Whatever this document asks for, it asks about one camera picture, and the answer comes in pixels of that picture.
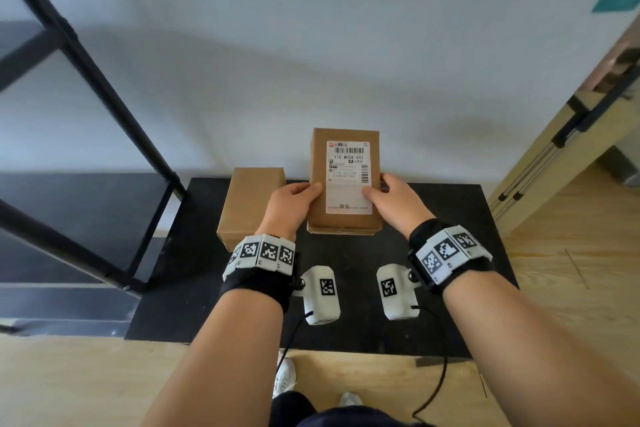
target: right hand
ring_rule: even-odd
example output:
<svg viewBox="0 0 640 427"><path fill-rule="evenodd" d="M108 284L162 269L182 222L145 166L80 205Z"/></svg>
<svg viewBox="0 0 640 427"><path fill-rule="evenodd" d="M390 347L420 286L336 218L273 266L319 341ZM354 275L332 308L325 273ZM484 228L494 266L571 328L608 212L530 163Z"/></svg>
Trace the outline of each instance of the right hand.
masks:
<svg viewBox="0 0 640 427"><path fill-rule="evenodd" d="M388 172L380 177L387 183L388 192L367 186L362 188L362 194L376 205L382 218L408 240L418 225L435 216L406 182Z"/></svg>

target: left hand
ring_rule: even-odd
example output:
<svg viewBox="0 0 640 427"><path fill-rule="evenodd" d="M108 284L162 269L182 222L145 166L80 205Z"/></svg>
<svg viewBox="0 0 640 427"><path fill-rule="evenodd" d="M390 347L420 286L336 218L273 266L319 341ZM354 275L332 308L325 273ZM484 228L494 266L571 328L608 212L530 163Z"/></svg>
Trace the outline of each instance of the left hand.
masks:
<svg viewBox="0 0 640 427"><path fill-rule="evenodd" d="M322 192L322 184L296 182L276 189L271 194L267 211L256 235L267 234L296 241L296 231L307 217L309 204Z"/></svg>

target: black cable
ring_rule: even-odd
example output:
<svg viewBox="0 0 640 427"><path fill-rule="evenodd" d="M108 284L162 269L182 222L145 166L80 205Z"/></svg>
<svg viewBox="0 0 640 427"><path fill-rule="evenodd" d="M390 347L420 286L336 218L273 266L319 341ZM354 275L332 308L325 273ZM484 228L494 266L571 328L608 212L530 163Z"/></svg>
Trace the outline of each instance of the black cable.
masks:
<svg viewBox="0 0 640 427"><path fill-rule="evenodd" d="M440 380L438 381L438 384L436 385L435 390L433 391L431 396L427 399L427 401L424 402L420 407L418 407L418 409L414 413L411 414L412 418L414 418L415 420L417 420L421 424L428 425L427 422L422 420L417 415L421 411L423 411L425 408L427 408L427 406L433 401L433 399L436 398L436 395L438 394L438 392L440 391L440 388L442 388L442 384L444 383L444 377L447 374L447 365L449 363L449 358L447 356L447 335L446 335L446 333L444 331L444 328L440 324L440 321L438 320L438 316L436 316L433 313L433 311L431 311L431 309L429 309L428 307L425 307L425 306L411 306L411 309L426 310L429 314L431 314L433 316L433 318L435 319L435 321L436 321L436 326L440 330L440 334L441 334L441 338L442 338L442 357L443 357L443 362L442 362L442 373L440 374Z"/></svg>
<svg viewBox="0 0 640 427"><path fill-rule="evenodd" d="M278 374L278 370L280 369L280 365L282 365L282 362L284 361L284 357L287 356L287 353L289 352L289 348L291 347L291 344L293 342L293 338L296 336L296 332L298 332L298 328L302 324L302 321L304 321L306 318L311 316L313 313L314 313L313 311L307 312L302 318L300 318L300 320L298 321L298 324L296 324L296 327L293 328L293 332L291 333L291 337L289 338L289 342L287 343L287 347L284 349L284 353L282 354L282 358L280 358L280 361L278 362L278 367L276 368L276 375Z"/></svg>

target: forearm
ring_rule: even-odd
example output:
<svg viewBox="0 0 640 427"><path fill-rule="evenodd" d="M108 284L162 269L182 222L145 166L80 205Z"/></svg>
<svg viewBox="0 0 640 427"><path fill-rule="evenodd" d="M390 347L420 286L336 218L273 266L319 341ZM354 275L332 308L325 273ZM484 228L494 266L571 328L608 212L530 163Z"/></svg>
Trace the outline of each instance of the forearm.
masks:
<svg viewBox="0 0 640 427"><path fill-rule="evenodd" d="M223 294L142 425L266 426L282 317L267 295Z"/></svg>
<svg viewBox="0 0 640 427"><path fill-rule="evenodd" d="M640 391L495 272L443 293L478 368L513 425L640 425Z"/></svg>

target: cardboard box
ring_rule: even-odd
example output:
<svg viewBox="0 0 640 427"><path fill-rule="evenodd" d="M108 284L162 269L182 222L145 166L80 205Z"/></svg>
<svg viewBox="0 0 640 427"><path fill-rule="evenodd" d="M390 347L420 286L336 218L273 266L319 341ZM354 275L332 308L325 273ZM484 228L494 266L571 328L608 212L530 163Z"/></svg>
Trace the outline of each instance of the cardboard box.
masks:
<svg viewBox="0 0 640 427"><path fill-rule="evenodd" d="M315 128L310 181L323 184L307 215L310 233L373 235L382 229L380 213L361 193L365 185L380 188L379 131Z"/></svg>
<svg viewBox="0 0 640 427"><path fill-rule="evenodd" d="M258 229L271 193L284 186L282 167L236 167L218 224L218 238L229 252Z"/></svg>

